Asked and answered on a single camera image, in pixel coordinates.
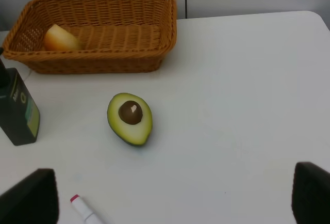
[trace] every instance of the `avocado pit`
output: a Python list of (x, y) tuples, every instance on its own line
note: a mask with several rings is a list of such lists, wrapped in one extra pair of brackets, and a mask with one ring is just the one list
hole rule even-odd
[(142, 108), (141, 106), (132, 100), (126, 101), (118, 110), (118, 115), (123, 122), (135, 125), (142, 120)]

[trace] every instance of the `dark green bottle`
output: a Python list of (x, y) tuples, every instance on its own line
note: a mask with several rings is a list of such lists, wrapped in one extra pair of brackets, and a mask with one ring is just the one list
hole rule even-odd
[(36, 142), (39, 124), (39, 110), (17, 69), (6, 69), (0, 59), (0, 127), (20, 146)]

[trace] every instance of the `avocado flesh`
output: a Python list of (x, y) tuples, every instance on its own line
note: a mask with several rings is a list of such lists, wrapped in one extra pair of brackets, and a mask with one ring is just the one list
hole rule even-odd
[[(141, 122), (135, 125), (125, 123), (118, 114), (119, 108), (127, 101), (135, 101), (142, 108)], [(112, 130), (132, 146), (144, 145), (153, 127), (152, 113), (147, 103), (140, 97), (129, 93), (119, 93), (111, 99), (107, 117)]]

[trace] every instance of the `bottle label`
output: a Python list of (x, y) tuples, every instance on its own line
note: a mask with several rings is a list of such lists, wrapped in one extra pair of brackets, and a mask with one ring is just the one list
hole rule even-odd
[(16, 74), (10, 95), (19, 112), (25, 116), (26, 124), (34, 137), (38, 134), (40, 113), (21, 77)]

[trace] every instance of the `avocado skin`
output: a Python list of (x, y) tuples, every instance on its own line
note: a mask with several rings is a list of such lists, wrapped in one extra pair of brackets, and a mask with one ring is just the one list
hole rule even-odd
[(113, 131), (113, 132), (114, 132), (119, 138), (121, 138), (126, 144), (129, 144), (129, 145), (132, 146), (132, 147), (143, 147), (143, 146), (148, 142), (148, 140), (149, 140), (149, 136), (150, 136), (151, 132), (150, 132), (150, 134), (148, 135), (148, 137), (146, 138), (146, 141), (145, 141), (144, 144), (137, 145), (137, 144), (130, 143), (130, 142), (124, 140), (119, 134), (117, 134), (117, 132), (112, 128), (112, 126), (111, 126), (109, 120), (108, 120), (108, 123), (109, 123), (109, 126), (110, 126), (110, 128), (112, 129), (112, 131)]

